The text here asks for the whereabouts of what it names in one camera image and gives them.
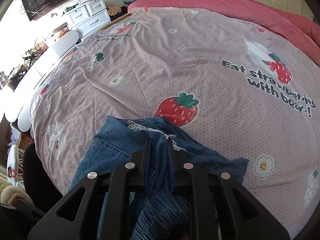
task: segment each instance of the cabinet handle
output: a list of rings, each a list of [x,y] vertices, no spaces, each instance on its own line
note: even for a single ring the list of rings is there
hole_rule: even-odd
[[[99,20],[99,19],[96,19],[93,23],[90,23],[89,25],[92,25],[92,24],[96,23],[98,20]]]

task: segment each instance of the pink duvet cover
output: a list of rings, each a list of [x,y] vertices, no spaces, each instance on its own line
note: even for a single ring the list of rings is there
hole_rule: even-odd
[[[129,6],[128,12],[137,7],[203,8],[257,23],[281,35],[320,65],[320,27],[301,15],[252,0],[137,0]]]

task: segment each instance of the denim shirt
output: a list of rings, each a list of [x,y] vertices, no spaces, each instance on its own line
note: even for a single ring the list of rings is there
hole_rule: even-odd
[[[173,148],[183,151],[188,162],[199,165],[207,173],[228,172],[239,182],[243,182],[249,160],[229,160],[200,144],[162,117],[121,120],[108,116],[100,132],[94,136],[70,188],[91,171],[110,173],[129,162],[131,155],[143,150],[146,139],[151,138],[147,189],[144,193],[131,194],[130,197],[130,239],[155,240],[168,237],[171,229],[188,223],[188,201],[181,196],[172,195],[168,189],[169,137],[173,141]]]

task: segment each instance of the white lace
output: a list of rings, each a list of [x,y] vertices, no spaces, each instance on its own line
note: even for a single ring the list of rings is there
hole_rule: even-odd
[[[162,132],[160,130],[149,128],[149,127],[145,127],[145,126],[143,126],[141,124],[135,123],[135,122],[130,121],[130,120],[128,121],[128,124],[129,124],[128,128],[131,129],[131,130],[134,130],[134,131],[147,130],[147,131],[162,133],[167,140],[169,138],[175,138],[176,137],[173,134],[167,135],[167,134],[165,134],[164,132]],[[174,140],[172,140],[172,146],[173,146],[173,149],[175,151],[180,151],[180,150],[185,150],[186,151],[186,149],[180,148],[179,146],[177,146],[177,143]]]

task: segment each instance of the white strawberry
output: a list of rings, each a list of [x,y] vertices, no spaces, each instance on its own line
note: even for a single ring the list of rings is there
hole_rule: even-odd
[[[310,201],[313,199],[313,197],[316,195],[316,191],[319,185],[318,180],[319,180],[319,172],[317,169],[315,169],[314,172],[311,173],[308,179],[308,188],[304,196],[304,203],[306,205],[308,205]]]

